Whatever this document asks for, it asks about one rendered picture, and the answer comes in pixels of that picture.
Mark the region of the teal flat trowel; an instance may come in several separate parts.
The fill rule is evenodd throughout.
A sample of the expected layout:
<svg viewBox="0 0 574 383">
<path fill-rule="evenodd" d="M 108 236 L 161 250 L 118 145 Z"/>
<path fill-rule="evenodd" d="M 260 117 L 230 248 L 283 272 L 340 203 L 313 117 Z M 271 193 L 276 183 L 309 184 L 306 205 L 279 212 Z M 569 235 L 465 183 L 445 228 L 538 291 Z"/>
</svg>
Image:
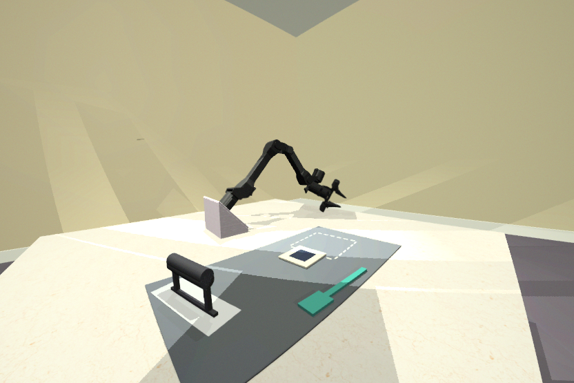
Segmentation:
<svg viewBox="0 0 574 383">
<path fill-rule="evenodd" d="M 334 302 L 332 296 L 334 296 L 337 292 L 340 292 L 340 290 L 356 280 L 359 276 L 363 275 L 366 271 L 367 268 L 361 267 L 355 273 L 349 275 L 347 278 L 343 279 L 342 282 L 336 284 L 325 293 L 317 291 L 311 296 L 305 298 L 303 301 L 297 303 L 298 307 L 300 307 L 303 311 L 307 312 L 312 317 L 316 316 L 316 314 Z"/>
</svg>

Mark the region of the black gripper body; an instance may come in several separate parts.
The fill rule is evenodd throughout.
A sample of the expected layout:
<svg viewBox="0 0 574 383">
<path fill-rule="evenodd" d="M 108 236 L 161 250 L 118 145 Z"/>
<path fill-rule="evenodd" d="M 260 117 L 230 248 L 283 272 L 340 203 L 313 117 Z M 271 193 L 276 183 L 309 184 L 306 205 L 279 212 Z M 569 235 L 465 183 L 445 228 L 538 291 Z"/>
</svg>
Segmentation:
<svg viewBox="0 0 574 383">
<path fill-rule="evenodd" d="M 333 191 L 337 190 L 338 185 L 339 185 L 339 180 L 337 180 L 337 179 L 334 179 L 333 183 L 331 184 L 331 187 L 332 187 L 331 189 L 327 189 L 327 188 L 320 185 L 316 195 L 318 197 L 322 197 L 325 199 L 325 201 L 322 202 L 322 204 L 320 206 L 321 212 L 324 212 L 325 208 L 328 205 L 328 200 L 330 199 L 330 196 L 332 195 Z"/>
</svg>

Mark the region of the cream square tile with dark blue center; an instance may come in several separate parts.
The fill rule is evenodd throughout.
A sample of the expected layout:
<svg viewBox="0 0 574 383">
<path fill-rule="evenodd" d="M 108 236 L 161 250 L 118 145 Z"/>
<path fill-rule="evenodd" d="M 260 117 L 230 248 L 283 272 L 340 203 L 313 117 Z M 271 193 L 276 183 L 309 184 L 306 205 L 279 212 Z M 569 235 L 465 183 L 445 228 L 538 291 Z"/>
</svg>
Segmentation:
<svg viewBox="0 0 574 383">
<path fill-rule="evenodd" d="M 278 258 L 283 259 L 287 262 L 292 264 L 296 264 L 303 268 L 308 268 L 309 266 L 313 265 L 317 260 L 320 260 L 324 257 L 326 253 L 315 251 L 310 248 L 306 248 L 304 246 L 297 246 L 296 248 L 284 253 L 283 255 L 279 255 Z"/>
</svg>

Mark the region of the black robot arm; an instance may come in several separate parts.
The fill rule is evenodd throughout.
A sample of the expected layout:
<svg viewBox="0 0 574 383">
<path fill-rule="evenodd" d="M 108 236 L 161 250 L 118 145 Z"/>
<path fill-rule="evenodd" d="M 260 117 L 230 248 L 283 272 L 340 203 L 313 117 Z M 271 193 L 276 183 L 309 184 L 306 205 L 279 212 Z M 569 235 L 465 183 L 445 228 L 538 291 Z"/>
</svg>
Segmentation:
<svg viewBox="0 0 574 383">
<path fill-rule="evenodd" d="M 314 194 L 317 193 L 320 184 L 324 178 L 325 172 L 319 170 L 318 168 L 314 169 L 313 174 L 311 175 L 307 170 L 304 169 L 301 162 L 299 161 L 298 157 L 296 156 L 293 147 L 289 146 L 280 140 L 275 139 L 266 143 L 263 149 L 263 153 L 261 157 L 258 159 L 256 164 L 247 174 L 247 176 L 239 182 L 234 188 L 227 188 L 225 191 L 225 195 L 221 198 L 220 202 L 229 210 L 236 204 L 238 199 L 246 199 L 249 196 L 252 196 L 252 193 L 255 191 L 255 181 L 257 180 L 258 176 L 261 174 L 263 169 L 266 167 L 268 162 L 272 157 L 274 157 L 277 153 L 285 154 L 286 158 L 290 162 L 290 165 L 293 167 L 297 181 L 300 185 L 306 186 L 304 188 L 305 193 L 308 190 Z"/>
</svg>

